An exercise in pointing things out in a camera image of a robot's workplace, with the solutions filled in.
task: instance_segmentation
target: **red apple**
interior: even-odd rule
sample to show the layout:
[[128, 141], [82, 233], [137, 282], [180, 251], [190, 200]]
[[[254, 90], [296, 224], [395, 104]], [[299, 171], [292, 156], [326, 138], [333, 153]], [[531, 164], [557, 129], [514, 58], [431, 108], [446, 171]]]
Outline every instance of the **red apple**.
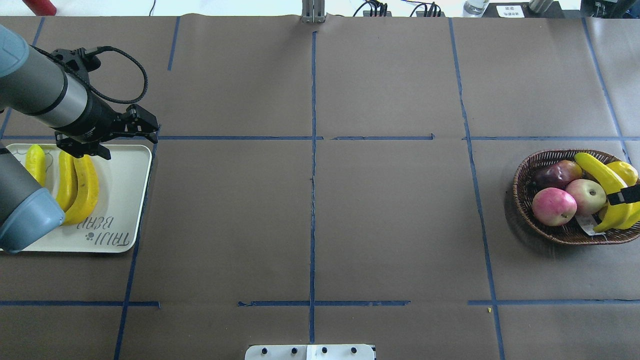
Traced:
[[571, 220], [578, 210], [578, 205], [568, 192], [558, 188], [546, 188], [533, 197], [531, 209], [542, 224], [560, 226]]
[[602, 209], [607, 203], [607, 194], [600, 184], [587, 179], [578, 179], [569, 183], [564, 189], [578, 205], [578, 215], [591, 215]]

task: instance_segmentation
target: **paper label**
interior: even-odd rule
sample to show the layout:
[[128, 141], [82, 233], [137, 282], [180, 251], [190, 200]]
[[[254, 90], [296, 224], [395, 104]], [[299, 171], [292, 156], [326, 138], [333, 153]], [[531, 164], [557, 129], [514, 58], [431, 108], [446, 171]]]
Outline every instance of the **paper label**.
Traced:
[[598, 222], [596, 221], [596, 219], [593, 217], [593, 215], [576, 215], [575, 216], [576, 221], [578, 221], [578, 224], [580, 225], [580, 227], [582, 228], [582, 230], [587, 233], [588, 235], [594, 236], [594, 235], [604, 235], [605, 233], [596, 233], [593, 228], [598, 225]]
[[520, 5], [496, 6], [495, 9], [500, 17], [524, 17]]

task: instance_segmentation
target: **blue joint cap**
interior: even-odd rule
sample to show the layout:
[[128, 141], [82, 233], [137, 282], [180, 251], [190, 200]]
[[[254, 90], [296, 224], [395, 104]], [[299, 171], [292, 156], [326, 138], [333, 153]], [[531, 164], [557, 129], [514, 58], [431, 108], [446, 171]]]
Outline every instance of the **blue joint cap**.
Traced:
[[10, 254], [22, 251], [65, 221], [56, 199], [41, 188], [18, 205], [0, 227], [0, 247]]
[[0, 78], [18, 70], [29, 57], [29, 45], [24, 39], [0, 25]]

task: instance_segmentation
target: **red cylinder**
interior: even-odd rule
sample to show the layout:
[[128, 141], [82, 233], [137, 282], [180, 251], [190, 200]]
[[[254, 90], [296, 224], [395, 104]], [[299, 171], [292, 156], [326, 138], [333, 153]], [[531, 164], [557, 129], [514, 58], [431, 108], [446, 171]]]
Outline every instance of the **red cylinder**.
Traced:
[[58, 9], [49, 0], [22, 0], [37, 16], [55, 15]]

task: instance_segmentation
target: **brown basket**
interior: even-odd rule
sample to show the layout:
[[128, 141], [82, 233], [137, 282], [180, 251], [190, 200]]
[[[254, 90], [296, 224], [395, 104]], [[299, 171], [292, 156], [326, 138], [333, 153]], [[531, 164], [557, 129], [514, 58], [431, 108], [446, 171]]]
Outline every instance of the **brown basket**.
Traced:
[[528, 156], [520, 164], [513, 177], [513, 199], [516, 209], [522, 215], [525, 223], [536, 233], [556, 243], [565, 245], [611, 245], [628, 243], [640, 236], [640, 224], [636, 223], [630, 229], [607, 230], [604, 235], [587, 235], [578, 225], [576, 219], [571, 219], [563, 226], [543, 225], [533, 216], [531, 204], [538, 189], [531, 184], [531, 178], [541, 168], [553, 165], [561, 160], [571, 160], [578, 152], [586, 152], [605, 164], [620, 161], [606, 152], [591, 149], [561, 149], [538, 151]]

